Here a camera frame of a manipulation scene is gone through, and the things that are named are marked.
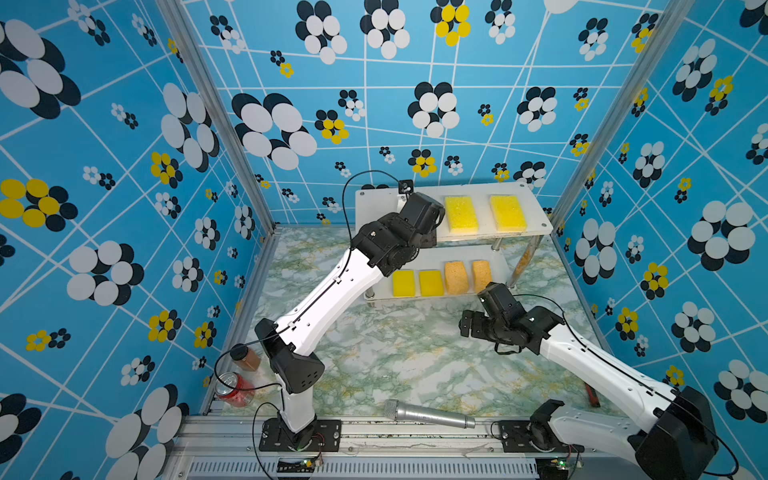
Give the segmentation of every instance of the black bottle cap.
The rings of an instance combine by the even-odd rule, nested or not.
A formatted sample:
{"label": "black bottle cap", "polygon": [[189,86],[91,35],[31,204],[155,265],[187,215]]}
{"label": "black bottle cap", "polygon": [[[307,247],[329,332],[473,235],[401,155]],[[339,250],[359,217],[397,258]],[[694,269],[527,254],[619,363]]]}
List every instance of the black bottle cap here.
{"label": "black bottle cap", "polygon": [[230,351],[230,357],[232,357],[232,360],[234,361],[242,360],[246,355],[248,355],[248,347],[242,343],[236,344]]}

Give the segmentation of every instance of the white shelf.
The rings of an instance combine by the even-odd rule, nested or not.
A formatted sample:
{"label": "white shelf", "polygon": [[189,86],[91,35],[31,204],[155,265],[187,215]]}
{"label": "white shelf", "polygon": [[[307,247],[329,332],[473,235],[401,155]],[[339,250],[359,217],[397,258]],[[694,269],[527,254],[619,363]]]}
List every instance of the white shelf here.
{"label": "white shelf", "polygon": [[[452,234],[449,231],[448,218],[445,218],[437,227],[438,243],[499,237],[527,237],[552,233],[552,224],[547,214],[541,209],[536,196],[525,182],[418,187],[415,191],[428,195],[442,204],[445,204],[445,197],[468,196],[472,198],[475,214],[478,218],[479,229],[477,233]],[[496,220],[491,210],[491,195],[515,195],[520,202],[528,228],[522,232],[497,231]],[[405,196],[398,195],[394,188],[358,190],[355,195],[355,231],[362,225],[378,220],[389,212],[399,211],[402,207],[402,202],[400,205],[398,204],[399,197],[405,198]]]}
{"label": "white shelf", "polygon": [[[509,280],[510,269],[507,265],[507,260],[504,255],[499,252],[491,250],[490,245],[469,245],[465,247],[436,247],[436,248],[422,248],[419,251],[419,255],[410,263],[407,263],[400,270],[413,270],[416,281],[416,297],[412,296],[397,296],[395,297],[392,292],[392,277],[389,276],[384,280],[381,280],[373,286],[373,298],[366,299],[370,303],[377,303],[382,300],[392,299],[438,299],[446,297],[460,297],[460,296],[474,296],[475,295],[475,280],[472,275],[472,262],[476,260],[487,260],[491,264],[491,277],[494,282],[506,283]],[[464,267],[467,270],[467,278],[469,279],[469,291],[461,295],[449,295],[443,296],[421,296],[421,289],[419,288],[419,271],[423,270],[439,270],[443,278],[443,287],[445,288],[445,264],[447,262],[463,261]]]}

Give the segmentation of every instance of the yellow sponge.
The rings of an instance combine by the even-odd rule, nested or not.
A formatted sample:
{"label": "yellow sponge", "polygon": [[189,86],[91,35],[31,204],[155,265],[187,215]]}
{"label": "yellow sponge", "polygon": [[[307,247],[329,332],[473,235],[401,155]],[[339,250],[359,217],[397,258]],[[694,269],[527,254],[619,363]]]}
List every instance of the yellow sponge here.
{"label": "yellow sponge", "polygon": [[491,195],[491,210],[499,232],[522,232],[528,227],[520,202],[514,195]]}
{"label": "yellow sponge", "polygon": [[475,293],[480,293],[493,281],[491,264],[487,260],[472,262],[472,275],[475,277]]}
{"label": "yellow sponge", "polygon": [[448,262],[445,264],[445,289],[451,295],[461,295],[469,290],[469,279],[464,262]]}
{"label": "yellow sponge", "polygon": [[419,286],[422,288],[422,296],[443,296],[442,275],[439,270],[426,270],[419,272]]}
{"label": "yellow sponge", "polygon": [[451,233],[476,233],[478,218],[470,197],[446,197],[445,215]]}
{"label": "yellow sponge", "polygon": [[392,292],[395,296],[416,296],[413,270],[398,270],[392,274]]}

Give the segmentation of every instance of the can lid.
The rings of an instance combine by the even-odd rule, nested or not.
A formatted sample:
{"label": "can lid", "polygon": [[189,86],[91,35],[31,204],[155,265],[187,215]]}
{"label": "can lid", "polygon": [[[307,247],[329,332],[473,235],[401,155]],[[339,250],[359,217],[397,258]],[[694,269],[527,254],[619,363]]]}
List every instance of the can lid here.
{"label": "can lid", "polygon": [[232,387],[237,387],[237,374],[235,372],[222,373],[219,378],[221,382],[216,382],[214,389],[218,396],[227,396],[234,391]]}
{"label": "can lid", "polygon": [[232,360],[235,361],[244,359],[246,355],[248,355],[248,347],[242,343],[236,344],[230,350],[230,357],[232,357]]}

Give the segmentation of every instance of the microphone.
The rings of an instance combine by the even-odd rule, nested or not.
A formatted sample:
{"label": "microphone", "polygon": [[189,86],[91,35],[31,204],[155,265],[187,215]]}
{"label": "microphone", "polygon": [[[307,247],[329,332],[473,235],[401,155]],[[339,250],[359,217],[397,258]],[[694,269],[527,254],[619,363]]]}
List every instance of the microphone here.
{"label": "microphone", "polygon": [[426,407],[410,405],[394,399],[389,399],[384,402],[384,416],[391,418],[396,422],[410,420],[412,422],[447,425],[449,427],[457,427],[460,429],[473,429],[475,427],[475,417],[466,416],[461,413],[428,409]]}

